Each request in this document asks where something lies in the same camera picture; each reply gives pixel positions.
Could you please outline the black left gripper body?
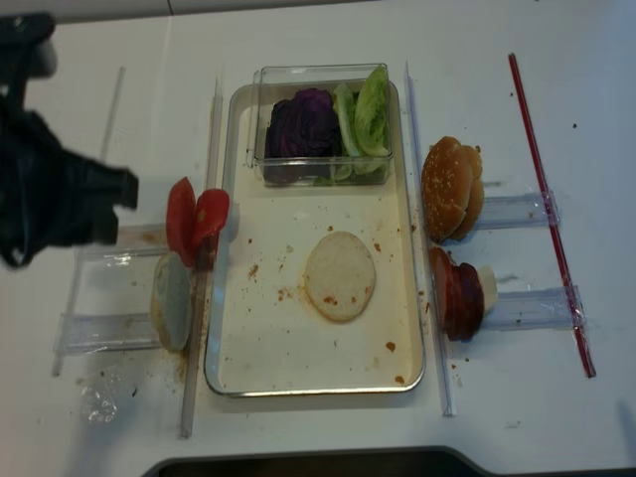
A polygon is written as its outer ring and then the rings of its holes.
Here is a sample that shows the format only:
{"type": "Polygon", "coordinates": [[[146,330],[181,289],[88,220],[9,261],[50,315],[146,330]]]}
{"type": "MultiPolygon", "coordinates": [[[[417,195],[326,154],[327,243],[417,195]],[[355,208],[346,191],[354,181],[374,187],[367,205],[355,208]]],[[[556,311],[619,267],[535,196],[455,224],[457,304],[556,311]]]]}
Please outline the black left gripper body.
{"type": "Polygon", "coordinates": [[[117,206],[137,208],[139,181],[63,147],[43,119],[1,98],[1,258],[11,268],[47,247],[114,244],[117,206]]]}

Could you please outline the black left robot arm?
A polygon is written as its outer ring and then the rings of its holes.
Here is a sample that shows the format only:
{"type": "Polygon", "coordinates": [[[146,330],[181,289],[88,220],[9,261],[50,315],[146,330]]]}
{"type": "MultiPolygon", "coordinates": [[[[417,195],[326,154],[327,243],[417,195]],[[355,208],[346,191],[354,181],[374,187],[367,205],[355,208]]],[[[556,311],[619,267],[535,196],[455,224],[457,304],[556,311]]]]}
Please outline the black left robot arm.
{"type": "Polygon", "coordinates": [[[1,257],[28,266],[47,247],[114,244],[115,207],[137,207],[139,181],[63,146],[34,110],[24,107],[29,80],[51,77],[56,29],[48,13],[1,19],[1,257]]]}

